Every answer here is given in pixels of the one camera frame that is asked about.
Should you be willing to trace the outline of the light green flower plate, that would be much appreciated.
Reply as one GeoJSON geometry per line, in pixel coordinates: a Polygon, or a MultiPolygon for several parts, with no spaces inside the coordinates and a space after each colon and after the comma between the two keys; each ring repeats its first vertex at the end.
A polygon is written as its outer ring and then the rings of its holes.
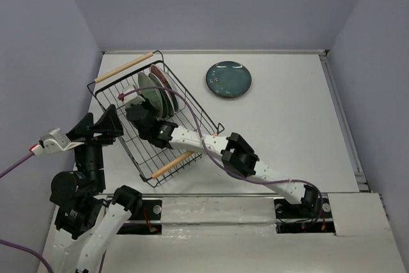
{"type": "Polygon", "coordinates": [[[157,117],[161,118],[163,115],[162,96],[159,90],[154,88],[154,82],[143,72],[137,74],[137,82],[139,88],[142,88],[141,94],[157,110],[157,117]]]}

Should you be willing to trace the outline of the red and teal floral plate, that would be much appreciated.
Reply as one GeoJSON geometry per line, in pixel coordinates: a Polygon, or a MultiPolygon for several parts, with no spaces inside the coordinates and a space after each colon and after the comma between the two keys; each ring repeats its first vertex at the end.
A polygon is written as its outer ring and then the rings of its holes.
{"type": "Polygon", "coordinates": [[[160,81],[160,84],[170,89],[171,91],[166,91],[166,95],[170,99],[171,106],[173,107],[173,112],[179,111],[179,98],[176,97],[176,85],[171,80],[168,73],[164,72],[163,69],[159,68],[157,65],[150,66],[150,72],[160,81]]]}

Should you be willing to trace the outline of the dark teal speckled plate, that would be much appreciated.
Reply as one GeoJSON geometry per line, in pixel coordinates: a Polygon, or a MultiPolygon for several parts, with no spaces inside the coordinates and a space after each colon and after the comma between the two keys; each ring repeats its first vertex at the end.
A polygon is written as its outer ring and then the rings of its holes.
{"type": "Polygon", "coordinates": [[[252,76],[249,70],[235,61],[220,61],[212,65],[206,75],[208,89],[218,97],[238,98],[251,87],[252,76]]]}

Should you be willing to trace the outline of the small yellow patterned dish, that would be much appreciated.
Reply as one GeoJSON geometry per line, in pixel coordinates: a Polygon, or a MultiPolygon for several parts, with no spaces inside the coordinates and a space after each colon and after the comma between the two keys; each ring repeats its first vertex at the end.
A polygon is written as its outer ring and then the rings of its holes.
{"type": "Polygon", "coordinates": [[[141,103],[141,105],[149,111],[152,115],[156,116],[157,115],[157,109],[150,103],[148,99],[146,99],[144,102],[141,103]]]}

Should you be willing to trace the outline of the small blue patterned dish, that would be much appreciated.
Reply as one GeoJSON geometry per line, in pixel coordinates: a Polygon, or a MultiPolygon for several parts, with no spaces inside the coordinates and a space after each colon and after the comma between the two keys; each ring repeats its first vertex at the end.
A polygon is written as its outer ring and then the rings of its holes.
{"type": "Polygon", "coordinates": [[[168,118],[174,115],[173,107],[169,100],[169,97],[166,94],[160,93],[162,98],[162,117],[168,118]]]}

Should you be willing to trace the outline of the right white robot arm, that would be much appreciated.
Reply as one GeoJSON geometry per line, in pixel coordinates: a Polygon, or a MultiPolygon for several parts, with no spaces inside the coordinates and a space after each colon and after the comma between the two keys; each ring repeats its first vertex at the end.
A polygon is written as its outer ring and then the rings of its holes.
{"type": "Polygon", "coordinates": [[[240,134],[232,133],[228,137],[203,134],[200,130],[158,119],[146,102],[125,104],[125,116],[137,129],[139,137],[151,145],[206,155],[229,176],[278,193],[298,215],[312,219],[321,215],[323,200],[318,188],[268,166],[240,134]]]}

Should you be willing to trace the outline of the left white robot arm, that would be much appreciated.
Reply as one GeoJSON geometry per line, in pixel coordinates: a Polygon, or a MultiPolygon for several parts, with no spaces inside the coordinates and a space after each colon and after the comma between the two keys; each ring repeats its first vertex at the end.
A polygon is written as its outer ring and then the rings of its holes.
{"type": "Polygon", "coordinates": [[[54,272],[95,272],[120,228],[141,213],[142,194],[126,185],[116,189],[111,201],[98,198],[105,190],[102,148],[122,135],[116,108],[110,105],[98,121],[87,113],[67,134],[55,129],[44,141],[47,153],[72,150],[76,166],[51,182],[50,202],[58,207],[54,272]]]}

